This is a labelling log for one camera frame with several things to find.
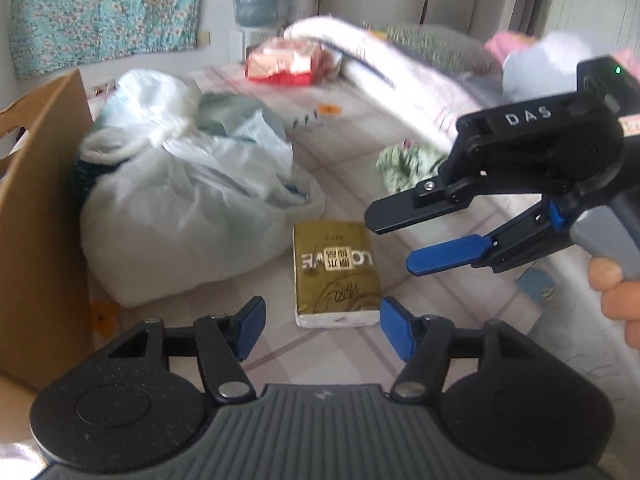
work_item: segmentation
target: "pink pillow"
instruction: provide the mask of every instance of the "pink pillow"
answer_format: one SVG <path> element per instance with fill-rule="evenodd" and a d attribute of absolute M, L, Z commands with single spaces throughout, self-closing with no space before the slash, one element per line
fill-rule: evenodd
<path fill-rule="evenodd" d="M 491 52 L 504 65 L 509 54 L 527 50 L 536 43 L 538 38 L 527 36 L 521 32 L 498 32 L 484 44 L 484 49 Z"/>
<path fill-rule="evenodd" d="M 640 62 L 635 58 L 634 53 L 630 48 L 614 52 L 612 57 L 620 63 L 627 72 L 640 81 Z"/>

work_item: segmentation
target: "blue floral fabric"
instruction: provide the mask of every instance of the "blue floral fabric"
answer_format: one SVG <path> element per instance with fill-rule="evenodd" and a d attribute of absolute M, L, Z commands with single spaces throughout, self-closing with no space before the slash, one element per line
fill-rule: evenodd
<path fill-rule="evenodd" d="M 142 52 L 191 50 L 201 0 L 12 0 L 18 78 Z"/>

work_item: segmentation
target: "gold tissue package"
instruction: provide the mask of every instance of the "gold tissue package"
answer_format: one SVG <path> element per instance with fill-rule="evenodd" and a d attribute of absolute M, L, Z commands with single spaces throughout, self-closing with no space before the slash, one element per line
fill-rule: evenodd
<path fill-rule="evenodd" d="M 361 222 L 318 220 L 293 228 L 296 323 L 367 326 L 380 320 L 380 279 Z"/>

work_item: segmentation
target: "screw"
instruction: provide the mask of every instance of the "screw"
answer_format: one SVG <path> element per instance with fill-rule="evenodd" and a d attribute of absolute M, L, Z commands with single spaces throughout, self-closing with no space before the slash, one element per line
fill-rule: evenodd
<path fill-rule="evenodd" d="M 420 383 L 407 381 L 405 383 L 396 384 L 394 387 L 396 394 L 404 399 L 415 399 L 426 393 L 427 389 Z"/>
<path fill-rule="evenodd" d="M 247 383 L 242 381 L 227 381 L 220 384 L 218 388 L 220 395 L 227 399 L 237 399 L 238 397 L 244 397 L 251 391 Z"/>

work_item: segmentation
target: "gray handle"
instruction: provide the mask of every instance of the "gray handle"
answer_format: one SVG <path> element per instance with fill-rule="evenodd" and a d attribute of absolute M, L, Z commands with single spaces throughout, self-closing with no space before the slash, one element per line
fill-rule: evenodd
<path fill-rule="evenodd" d="M 626 280 L 640 280 L 640 248 L 610 207 L 587 211 L 571 227 L 570 236 L 592 256 L 619 263 Z"/>

